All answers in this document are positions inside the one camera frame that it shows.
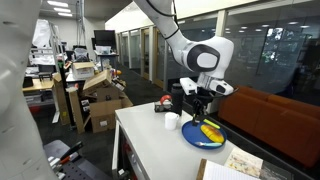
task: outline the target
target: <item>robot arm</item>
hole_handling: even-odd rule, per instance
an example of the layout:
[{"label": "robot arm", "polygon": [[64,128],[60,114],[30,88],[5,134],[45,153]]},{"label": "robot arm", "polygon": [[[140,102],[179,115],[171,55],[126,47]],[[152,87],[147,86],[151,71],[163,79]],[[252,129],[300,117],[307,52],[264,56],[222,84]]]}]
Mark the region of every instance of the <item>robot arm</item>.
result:
[{"label": "robot arm", "polygon": [[175,60],[191,71],[200,72],[198,82],[180,79],[187,95],[198,93],[198,87],[228,95],[233,88],[223,81],[233,53],[233,43],[223,37],[194,42],[185,38],[171,12],[173,0],[134,0],[140,9],[157,26],[169,43]]}]

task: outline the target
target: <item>ceiling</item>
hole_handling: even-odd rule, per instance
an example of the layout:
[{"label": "ceiling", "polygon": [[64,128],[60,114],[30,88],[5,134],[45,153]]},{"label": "ceiling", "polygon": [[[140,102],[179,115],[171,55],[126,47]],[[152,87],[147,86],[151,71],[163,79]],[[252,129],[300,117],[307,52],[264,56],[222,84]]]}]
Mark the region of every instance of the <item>ceiling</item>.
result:
[{"label": "ceiling", "polygon": [[[47,0],[42,1],[40,16],[59,17],[59,18],[76,18],[76,5],[80,0],[54,0],[58,2],[68,3],[69,9],[73,14],[72,17],[59,16],[56,11],[53,10],[54,6],[48,4]],[[108,21],[128,4],[132,0],[83,0],[84,1],[84,17],[103,19]]]}]

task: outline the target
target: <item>floor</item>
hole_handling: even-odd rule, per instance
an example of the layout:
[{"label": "floor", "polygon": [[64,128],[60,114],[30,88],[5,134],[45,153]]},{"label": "floor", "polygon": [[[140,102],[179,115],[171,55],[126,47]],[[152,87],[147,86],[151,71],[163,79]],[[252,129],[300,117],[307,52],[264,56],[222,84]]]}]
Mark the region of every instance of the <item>floor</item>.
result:
[{"label": "floor", "polygon": [[[125,66],[118,67],[122,71],[121,78],[127,83],[125,93],[128,95],[134,105],[158,101],[162,95],[166,94],[157,86],[141,78],[135,71],[131,71]],[[189,105],[185,104],[184,110],[188,113],[191,113],[191,107]],[[80,151],[82,156],[96,165],[107,175],[112,177],[111,165],[114,143],[114,130],[95,134],[93,134],[92,132],[86,132],[79,135],[75,130],[70,130],[68,125],[62,126],[59,123],[51,123],[54,115],[54,106],[41,107],[40,110],[33,113],[33,115],[35,121],[37,122],[44,144],[47,144],[56,139],[60,139],[68,146],[72,146],[76,142],[82,141],[84,143],[84,147]],[[218,119],[216,114],[211,114],[210,117],[211,119]],[[249,153],[252,153],[258,157],[263,158],[264,160],[267,160],[273,164],[278,165],[281,168],[294,173],[295,179],[306,179],[298,171],[306,173],[315,179],[318,179],[320,177],[319,163],[313,169],[305,170],[290,158],[257,141],[254,137],[250,137],[249,135],[241,132],[232,125],[223,121],[216,121],[216,123],[220,124],[226,130],[228,139],[231,142]]]}]

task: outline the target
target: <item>paper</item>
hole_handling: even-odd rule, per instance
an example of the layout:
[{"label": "paper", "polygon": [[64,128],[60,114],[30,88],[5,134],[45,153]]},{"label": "paper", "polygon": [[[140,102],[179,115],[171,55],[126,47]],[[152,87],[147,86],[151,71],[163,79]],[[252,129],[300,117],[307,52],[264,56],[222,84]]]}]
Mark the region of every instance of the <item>paper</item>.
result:
[{"label": "paper", "polygon": [[243,174],[225,166],[207,161],[203,180],[258,180],[258,178]]},{"label": "paper", "polygon": [[225,166],[254,177],[259,177],[262,163],[262,159],[239,148],[233,148]]}]

